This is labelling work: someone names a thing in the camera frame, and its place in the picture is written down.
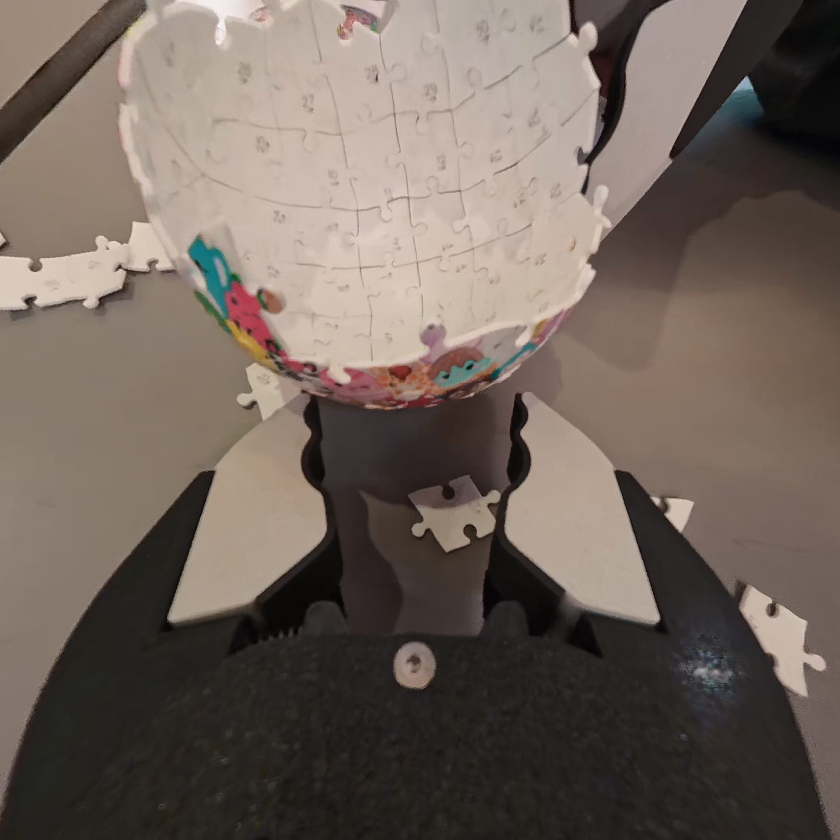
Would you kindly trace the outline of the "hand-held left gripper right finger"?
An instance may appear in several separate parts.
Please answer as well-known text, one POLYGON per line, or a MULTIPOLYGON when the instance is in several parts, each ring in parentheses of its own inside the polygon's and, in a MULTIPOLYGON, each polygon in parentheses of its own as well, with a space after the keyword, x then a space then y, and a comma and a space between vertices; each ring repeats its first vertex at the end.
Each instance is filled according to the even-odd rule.
POLYGON ((511 413, 508 488, 490 547, 489 595, 529 627, 570 611, 654 627, 660 614, 612 462, 530 392, 511 413))

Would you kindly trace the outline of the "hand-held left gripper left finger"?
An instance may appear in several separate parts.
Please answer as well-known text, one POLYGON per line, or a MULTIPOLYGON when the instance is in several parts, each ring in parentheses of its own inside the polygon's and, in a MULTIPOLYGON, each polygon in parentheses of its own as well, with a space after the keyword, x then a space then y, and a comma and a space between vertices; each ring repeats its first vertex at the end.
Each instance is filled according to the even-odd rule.
POLYGON ((318 401, 298 396, 217 463, 175 589, 174 627, 246 617, 300 627, 309 606, 343 609, 337 521, 323 487, 318 401))

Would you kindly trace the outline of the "colourful puzzle ball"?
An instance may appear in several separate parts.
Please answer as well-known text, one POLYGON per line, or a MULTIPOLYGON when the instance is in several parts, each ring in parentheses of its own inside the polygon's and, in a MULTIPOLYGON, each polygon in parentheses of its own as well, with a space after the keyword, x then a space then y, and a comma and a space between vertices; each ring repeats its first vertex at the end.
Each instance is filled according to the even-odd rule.
POLYGON ((571 2, 148 2, 119 62, 153 230, 254 362, 362 408, 502 382, 591 285, 602 81, 571 2))

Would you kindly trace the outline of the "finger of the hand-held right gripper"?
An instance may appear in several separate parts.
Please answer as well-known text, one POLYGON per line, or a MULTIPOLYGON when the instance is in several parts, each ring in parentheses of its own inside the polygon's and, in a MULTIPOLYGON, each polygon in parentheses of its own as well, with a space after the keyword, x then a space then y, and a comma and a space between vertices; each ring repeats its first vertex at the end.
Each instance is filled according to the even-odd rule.
POLYGON ((601 82, 586 195, 608 195, 622 218, 671 162, 672 148, 746 6, 744 1, 577 1, 577 28, 598 39, 591 63, 601 82))

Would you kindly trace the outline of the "white joined puzzle piece pair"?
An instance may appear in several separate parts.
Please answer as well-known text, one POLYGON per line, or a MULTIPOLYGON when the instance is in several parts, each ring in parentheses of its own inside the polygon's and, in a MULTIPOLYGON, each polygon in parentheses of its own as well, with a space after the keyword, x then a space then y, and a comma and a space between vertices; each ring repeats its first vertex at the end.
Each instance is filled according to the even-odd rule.
POLYGON ((95 309, 124 288, 129 260, 127 244, 98 236, 92 251, 41 258, 26 299, 38 308, 80 302, 95 309))

